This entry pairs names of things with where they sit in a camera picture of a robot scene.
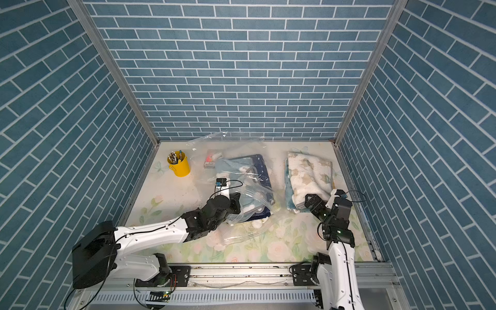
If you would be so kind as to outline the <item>light blue cloud blanket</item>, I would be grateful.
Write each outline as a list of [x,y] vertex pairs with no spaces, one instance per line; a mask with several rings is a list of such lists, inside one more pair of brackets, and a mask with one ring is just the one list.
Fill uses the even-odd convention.
[[253,164],[242,164],[232,159],[221,158],[215,165],[216,179],[227,178],[229,180],[229,193],[240,193],[241,213],[230,214],[227,221],[234,225],[243,223],[255,211],[262,210],[265,206],[272,206],[270,190],[255,182],[255,170]]

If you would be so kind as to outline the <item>cream fluffy navy-trimmed blanket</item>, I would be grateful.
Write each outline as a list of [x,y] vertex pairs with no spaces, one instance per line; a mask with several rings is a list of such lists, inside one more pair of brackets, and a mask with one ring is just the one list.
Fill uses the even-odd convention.
[[300,152],[288,152],[287,159],[293,191],[292,211],[307,212],[304,205],[306,195],[316,194],[324,201],[328,201],[333,190],[332,162]]

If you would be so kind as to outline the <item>clear plastic vacuum bag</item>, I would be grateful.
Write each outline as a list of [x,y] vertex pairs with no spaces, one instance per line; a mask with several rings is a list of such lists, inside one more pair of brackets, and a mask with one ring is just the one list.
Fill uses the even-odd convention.
[[201,197],[231,197],[235,211],[216,230],[222,244],[254,239],[288,218],[282,183],[266,139],[218,132],[187,144],[195,186]]

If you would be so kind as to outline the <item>blue cloud pattern blanket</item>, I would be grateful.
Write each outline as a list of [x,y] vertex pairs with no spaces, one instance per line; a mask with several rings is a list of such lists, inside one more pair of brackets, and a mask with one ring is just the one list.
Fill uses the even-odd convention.
[[291,187],[291,181],[290,181],[290,176],[289,176],[289,167],[288,167],[288,159],[285,159],[284,162],[284,195],[285,195],[285,203],[286,203],[286,208],[288,210],[293,210],[294,205],[292,201],[292,187]]

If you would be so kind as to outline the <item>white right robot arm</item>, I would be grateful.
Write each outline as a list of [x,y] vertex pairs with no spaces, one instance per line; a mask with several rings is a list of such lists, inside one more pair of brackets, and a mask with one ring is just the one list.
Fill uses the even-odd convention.
[[317,194],[305,197],[305,207],[320,221],[318,235],[327,253],[313,257],[310,273],[320,286],[322,309],[364,309],[355,270],[355,237],[349,230],[353,203],[342,190],[328,201]]

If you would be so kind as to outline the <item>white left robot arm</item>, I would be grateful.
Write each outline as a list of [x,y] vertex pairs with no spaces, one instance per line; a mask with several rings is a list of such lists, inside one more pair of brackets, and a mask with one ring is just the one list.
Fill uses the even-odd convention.
[[72,248],[72,286],[90,288],[107,278],[135,278],[147,285],[167,279],[170,268],[162,254],[138,252],[164,244],[197,240],[215,231],[230,214],[240,214],[240,194],[217,195],[203,208],[165,222],[137,227],[99,223]]

